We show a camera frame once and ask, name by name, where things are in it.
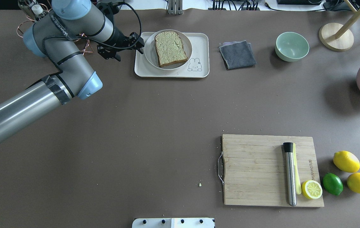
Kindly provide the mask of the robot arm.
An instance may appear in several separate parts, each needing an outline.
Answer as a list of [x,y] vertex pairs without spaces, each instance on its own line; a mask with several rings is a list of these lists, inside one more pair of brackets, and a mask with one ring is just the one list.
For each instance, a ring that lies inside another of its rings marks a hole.
[[102,88],[96,71],[74,43],[81,34],[97,43],[97,52],[105,59],[120,61],[118,52],[123,50],[143,52],[141,34],[125,36],[114,24],[113,16],[123,4],[52,1],[52,10],[24,33],[23,41],[35,55],[47,57],[58,71],[0,104],[0,143],[72,98],[86,99]]

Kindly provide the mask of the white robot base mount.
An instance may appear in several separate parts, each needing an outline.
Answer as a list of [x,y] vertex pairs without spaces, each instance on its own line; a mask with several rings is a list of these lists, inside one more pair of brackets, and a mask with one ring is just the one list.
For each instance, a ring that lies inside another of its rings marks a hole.
[[132,228],[215,228],[214,218],[137,218]]

